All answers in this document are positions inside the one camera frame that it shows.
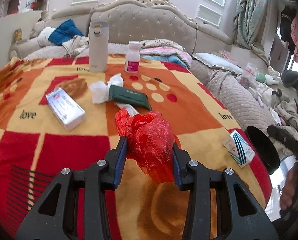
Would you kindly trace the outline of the person right hand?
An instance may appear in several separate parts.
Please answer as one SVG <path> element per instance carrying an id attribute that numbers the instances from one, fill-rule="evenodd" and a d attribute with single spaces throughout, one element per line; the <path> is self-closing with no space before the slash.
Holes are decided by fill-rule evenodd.
<path id="1" fill-rule="evenodd" d="M 294 165 L 288 172 L 285 185 L 282 189 L 280 197 L 280 207 L 286 210 L 293 203 L 295 195 L 296 183 L 298 182 L 298 165 Z"/>

